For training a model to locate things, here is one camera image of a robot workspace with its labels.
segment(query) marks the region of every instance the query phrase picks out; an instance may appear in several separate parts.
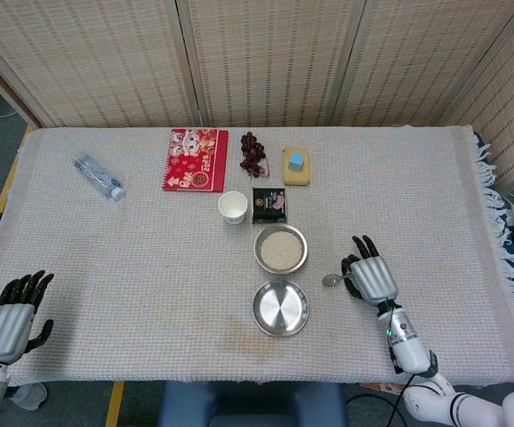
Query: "white paper cup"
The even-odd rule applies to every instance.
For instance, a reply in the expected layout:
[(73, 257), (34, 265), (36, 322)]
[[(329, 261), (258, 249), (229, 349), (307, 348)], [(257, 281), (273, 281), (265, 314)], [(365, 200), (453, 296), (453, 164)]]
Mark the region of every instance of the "white paper cup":
[(230, 224), (239, 224), (247, 212), (247, 197), (237, 191), (228, 191), (218, 200), (218, 209), (225, 221)]

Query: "bunch of grapes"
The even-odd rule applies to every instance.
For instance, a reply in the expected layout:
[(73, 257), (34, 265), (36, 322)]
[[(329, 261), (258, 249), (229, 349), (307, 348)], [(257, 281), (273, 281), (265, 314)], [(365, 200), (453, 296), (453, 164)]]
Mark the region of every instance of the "bunch of grapes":
[(257, 142), (257, 138), (251, 132), (241, 137), (241, 151), (245, 159), (239, 165), (243, 167), (250, 176), (266, 176), (265, 168), (259, 166), (259, 162), (266, 158), (265, 147)]

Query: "white tablecloth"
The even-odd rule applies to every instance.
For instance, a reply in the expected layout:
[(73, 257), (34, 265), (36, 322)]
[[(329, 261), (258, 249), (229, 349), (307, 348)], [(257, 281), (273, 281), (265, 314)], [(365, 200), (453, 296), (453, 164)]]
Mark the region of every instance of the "white tablecloth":
[[(239, 168), (246, 129), (229, 130), (226, 190), (248, 198), (253, 186), (282, 186), (284, 147), (310, 151), (310, 185), (286, 190), (288, 223), (309, 242), (289, 276), (309, 298), (302, 331), (275, 338), (254, 324), (253, 295), (271, 278), (253, 258), (264, 226), (225, 223), (220, 194), (161, 190), (170, 129), (38, 130), (20, 153), (0, 227), (0, 292), (12, 278), (55, 273), (35, 332), (47, 318), (55, 326), (13, 366), (12, 383), (403, 381), (377, 310), (343, 285), (321, 285), (340, 271), (354, 234), (386, 258), (398, 302), (447, 378), (514, 381), (514, 278), (470, 128), (253, 129), (268, 179)], [(71, 158), (81, 150), (123, 182), (123, 200), (102, 197), (77, 172)]]

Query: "spoon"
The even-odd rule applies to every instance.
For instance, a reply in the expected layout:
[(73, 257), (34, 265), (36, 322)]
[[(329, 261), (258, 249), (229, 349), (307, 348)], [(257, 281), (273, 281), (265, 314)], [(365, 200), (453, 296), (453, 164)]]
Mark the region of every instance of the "spoon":
[(344, 280), (345, 278), (353, 278), (354, 273), (348, 273), (341, 276), (340, 274), (332, 273), (327, 274), (322, 278), (322, 284), (324, 286), (336, 286), (340, 283), (341, 280)]

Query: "bottle cap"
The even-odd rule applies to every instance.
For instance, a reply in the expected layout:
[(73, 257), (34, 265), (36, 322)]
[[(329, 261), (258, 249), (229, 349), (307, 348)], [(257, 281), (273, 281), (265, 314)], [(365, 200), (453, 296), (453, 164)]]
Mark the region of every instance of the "bottle cap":
[(124, 196), (124, 190), (120, 187), (115, 187), (111, 190), (111, 197), (115, 200), (120, 200)]

